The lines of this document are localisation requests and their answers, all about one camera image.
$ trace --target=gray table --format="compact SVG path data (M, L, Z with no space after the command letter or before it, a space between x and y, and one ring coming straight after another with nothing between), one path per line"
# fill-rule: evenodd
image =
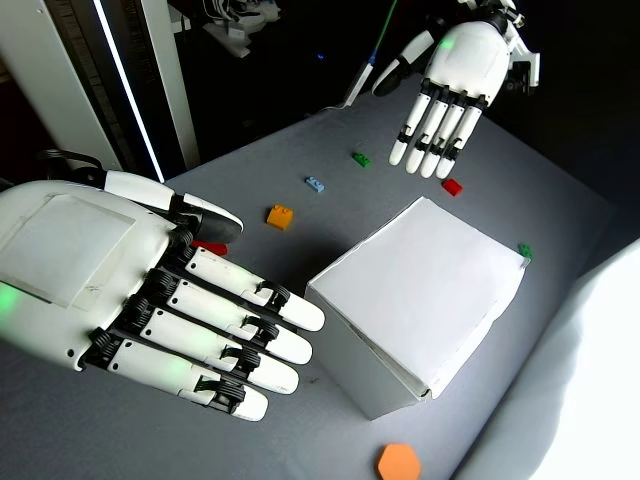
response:
M302 291L311 275L419 195L534 262L507 312L437 400L367 421L323 371L301 369L292 396L268 395L250 424L91 369L66 371L0 346L0 477L6 479L370 479L382 445L411 444L425 478L454 472L606 226L611 208L542 156L481 121L454 170L435 180L392 168L386 155L417 81L360 98L208 163L170 184L245 221L229 258ZM353 150L373 165L361 168ZM316 194L313 175L326 185ZM295 210L280 232L269 207Z

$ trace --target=cardboard box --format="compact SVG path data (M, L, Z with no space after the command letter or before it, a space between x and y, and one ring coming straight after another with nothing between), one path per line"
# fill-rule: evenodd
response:
M327 267L314 357L368 418L437 398L514 298L528 259L425 198Z

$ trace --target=green block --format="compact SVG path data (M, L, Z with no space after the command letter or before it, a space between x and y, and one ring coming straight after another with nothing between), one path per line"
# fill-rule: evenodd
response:
M362 167L368 167L369 165L371 165L371 160L369 160L366 155L363 155L362 153L354 153L353 154L353 159L358 162Z
M520 255L522 255L523 257L533 260L533 254L531 253L531 247L529 245L527 245L526 243L518 244L518 252L520 252Z

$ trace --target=led light strip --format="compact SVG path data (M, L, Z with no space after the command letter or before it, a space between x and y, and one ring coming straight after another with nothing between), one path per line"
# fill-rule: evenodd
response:
M156 170L156 175L158 175L158 180L160 180L161 183L164 183L164 176L162 175L162 170L160 169L160 165L158 164L158 159L156 158L156 154L154 153L153 147L151 146L149 135L147 135L147 129L145 128L144 122L142 121L142 117L140 116L140 110L138 110L138 105L136 104L136 100L133 97L133 92L131 91L131 85L129 85L129 80L127 79L127 75L124 71L124 66L122 65L122 61L120 60L120 55L118 54L116 43L113 41L111 28L109 28L109 23L107 22L107 17L104 14L102 3L100 2L100 0L93 0L93 5L96 7L96 12L98 13L98 18L100 19L100 24L102 25L102 30L104 31L104 35L107 39L107 43L109 44L109 50L111 50L111 56L113 57L113 60L116 63L116 69L118 70L118 74L120 75L120 80L122 81L122 86L124 87L124 91L127 94L127 98L129 99L129 105L131 105L131 110L133 110L133 115L136 117L136 122L138 123L138 128L140 129L140 133L142 134L142 139L144 140L144 144L146 145L147 151L149 152L149 156L151 157L153 168Z

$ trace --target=light blue toy brick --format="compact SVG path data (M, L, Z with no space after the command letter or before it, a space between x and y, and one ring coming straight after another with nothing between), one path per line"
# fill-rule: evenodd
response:
M317 193L324 190L324 185L317 178L309 177L305 180L305 183L313 188Z

